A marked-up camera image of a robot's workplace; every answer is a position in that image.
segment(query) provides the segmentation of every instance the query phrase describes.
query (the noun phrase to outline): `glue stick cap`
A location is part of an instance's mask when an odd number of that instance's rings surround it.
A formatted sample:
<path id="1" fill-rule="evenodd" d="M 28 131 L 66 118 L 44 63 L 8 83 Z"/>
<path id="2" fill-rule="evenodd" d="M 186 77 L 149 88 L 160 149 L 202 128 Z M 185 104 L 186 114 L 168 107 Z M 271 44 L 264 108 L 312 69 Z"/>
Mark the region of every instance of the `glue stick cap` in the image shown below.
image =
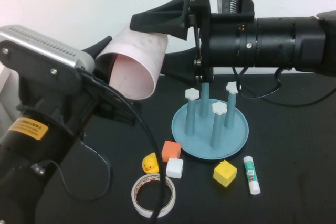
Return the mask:
<path id="1" fill-rule="evenodd" d="M 248 187 L 250 188 L 251 194 L 253 195 L 260 194 L 260 187 L 258 181 L 251 181 L 250 183 L 248 183 Z"/>
<path id="2" fill-rule="evenodd" d="M 243 158 L 243 160 L 244 160 L 244 163 L 253 162 L 253 158 L 251 156 L 246 156 L 246 157 Z"/>

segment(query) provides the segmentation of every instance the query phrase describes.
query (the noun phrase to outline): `yellow cube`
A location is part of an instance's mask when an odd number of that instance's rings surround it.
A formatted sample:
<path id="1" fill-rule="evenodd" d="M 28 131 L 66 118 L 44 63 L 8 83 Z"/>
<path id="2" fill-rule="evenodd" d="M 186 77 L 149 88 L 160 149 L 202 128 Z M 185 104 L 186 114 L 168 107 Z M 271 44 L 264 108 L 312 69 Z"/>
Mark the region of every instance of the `yellow cube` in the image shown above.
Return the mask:
<path id="1" fill-rule="evenodd" d="M 214 170 L 214 179 L 227 187 L 236 177 L 237 168 L 224 160 Z"/>

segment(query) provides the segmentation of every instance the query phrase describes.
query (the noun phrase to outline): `screw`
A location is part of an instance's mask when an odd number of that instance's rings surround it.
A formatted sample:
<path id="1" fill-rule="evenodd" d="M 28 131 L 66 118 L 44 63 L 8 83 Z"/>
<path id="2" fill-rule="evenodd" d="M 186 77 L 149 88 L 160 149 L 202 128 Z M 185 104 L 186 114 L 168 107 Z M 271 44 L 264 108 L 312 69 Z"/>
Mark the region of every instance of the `screw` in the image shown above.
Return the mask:
<path id="1" fill-rule="evenodd" d="M 197 81 L 201 81 L 203 79 L 203 76 L 196 76 Z"/>
<path id="2" fill-rule="evenodd" d="M 195 64 L 196 66 L 200 66 L 201 63 L 202 63 L 201 60 L 195 60 L 195 61 L 194 61 L 194 64 Z"/>
<path id="3" fill-rule="evenodd" d="M 57 75 L 57 69 L 52 68 L 52 69 L 50 70 L 50 73 L 53 74 L 54 76 Z"/>
<path id="4" fill-rule="evenodd" d="M 9 54 L 9 50 L 8 50 L 8 48 L 3 48 L 2 49 L 2 53 L 4 54 L 4 55 L 7 55 L 7 54 Z"/>

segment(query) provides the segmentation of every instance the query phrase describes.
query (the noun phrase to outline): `orange cube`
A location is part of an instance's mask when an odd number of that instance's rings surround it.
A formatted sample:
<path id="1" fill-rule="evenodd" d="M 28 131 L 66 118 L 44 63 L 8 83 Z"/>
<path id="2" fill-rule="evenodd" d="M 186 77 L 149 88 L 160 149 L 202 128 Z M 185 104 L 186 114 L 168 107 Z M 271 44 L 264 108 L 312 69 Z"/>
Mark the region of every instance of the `orange cube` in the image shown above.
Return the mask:
<path id="1" fill-rule="evenodd" d="M 181 144 L 172 141 L 165 141 L 161 154 L 163 162 L 166 163 L 170 157 L 179 158 L 181 154 Z"/>

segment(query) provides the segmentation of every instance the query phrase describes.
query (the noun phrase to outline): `blue circular base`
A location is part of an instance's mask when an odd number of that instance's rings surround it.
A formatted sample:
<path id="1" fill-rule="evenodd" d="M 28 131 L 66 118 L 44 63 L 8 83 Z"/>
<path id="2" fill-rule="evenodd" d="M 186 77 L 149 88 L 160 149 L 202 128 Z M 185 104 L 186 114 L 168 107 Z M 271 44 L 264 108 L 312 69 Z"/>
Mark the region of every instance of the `blue circular base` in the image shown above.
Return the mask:
<path id="1" fill-rule="evenodd" d="M 182 106 L 174 115 L 172 122 L 173 136 L 187 153 L 202 159 L 223 159 L 237 153 L 245 145 L 248 138 L 248 123 L 241 111 L 236 108 L 234 127 L 232 129 L 224 127 L 224 115 L 221 146 L 218 149 L 211 148 L 210 140 L 215 117 L 212 112 L 212 104 L 218 101 L 223 102 L 217 99 L 209 99 L 209 113 L 206 118 L 199 115 L 201 101 L 196 101 L 195 134 L 193 136 L 187 136 L 184 133 L 187 104 Z"/>

